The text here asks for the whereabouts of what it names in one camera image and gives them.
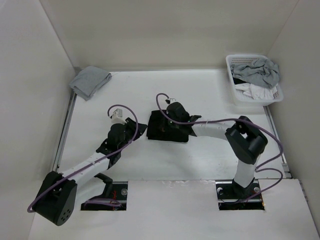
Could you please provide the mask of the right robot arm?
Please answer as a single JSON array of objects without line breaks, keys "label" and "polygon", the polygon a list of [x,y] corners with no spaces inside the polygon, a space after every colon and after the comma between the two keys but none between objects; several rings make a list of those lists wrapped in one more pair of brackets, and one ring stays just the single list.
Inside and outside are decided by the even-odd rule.
[{"label": "right robot arm", "polygon": [[172,98],[165,102],[168,104],[165,110],[166,120],[171,128],[189,136],[211,137],[229,143],[238,159],[231,190],[238,199],[249,197],[257,161],[268,143],[265,135],[251,126],[251,121],[246,116],[240,116],[233,125],[224,122],[209,123],[200,115],[190,115],[180,102]]}]

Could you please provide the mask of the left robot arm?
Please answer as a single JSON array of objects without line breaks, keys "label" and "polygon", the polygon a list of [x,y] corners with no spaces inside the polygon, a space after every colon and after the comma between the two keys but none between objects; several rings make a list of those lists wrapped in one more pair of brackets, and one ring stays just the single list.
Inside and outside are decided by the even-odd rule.
[{"label": "left robot arm", "polygon": [[27,212],[37,213],[56,226],[63,225],[74,210],[77,190],[115,165],[121,158],[121,151],[139,139],[147,128],[147,124],[129,117],[113,123],[107,138],[92,156],[65,172],[51,171],[45,176]]}]

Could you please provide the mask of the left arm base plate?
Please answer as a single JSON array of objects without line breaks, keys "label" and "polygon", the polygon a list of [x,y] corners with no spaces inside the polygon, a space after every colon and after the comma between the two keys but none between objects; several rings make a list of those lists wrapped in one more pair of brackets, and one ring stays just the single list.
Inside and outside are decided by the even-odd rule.
[{"label": "left arm base plate", "polygon": [[[103,189],[92,196],[86,198],[80,205],[81,211],[126,211],[127,210],[127,198],[128,198],[128,183],[127,182],[113,182],[104,183]],[[120,206],[109,206],[98,203],[86,203],[86,201],[92,200],[96,202],[104,202],[110,204],[120,203]]]}]

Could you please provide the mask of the black tank top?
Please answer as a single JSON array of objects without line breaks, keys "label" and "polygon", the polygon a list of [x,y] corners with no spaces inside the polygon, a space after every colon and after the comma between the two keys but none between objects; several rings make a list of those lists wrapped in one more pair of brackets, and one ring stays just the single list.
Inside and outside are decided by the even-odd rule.
[{"label": "black tank top", "polygon": [[153,110],[148,120],[146,136],[149,140],[187,143],[189,136],[177,128],[169,126],[168,120],[159,110]]}]

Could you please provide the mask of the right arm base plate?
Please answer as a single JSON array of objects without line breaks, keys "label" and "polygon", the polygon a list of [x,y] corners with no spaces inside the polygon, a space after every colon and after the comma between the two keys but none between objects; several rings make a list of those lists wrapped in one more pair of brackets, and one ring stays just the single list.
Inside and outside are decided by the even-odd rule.
[{"label": "right arm base plate", "polygon": [[251,183],[245,193],[239,190],[232,181],[217,181],[215,187],[218,208],[221,211],[265,210],[261,194],[247,199],[260,191],[260,185],[257,180]]}]

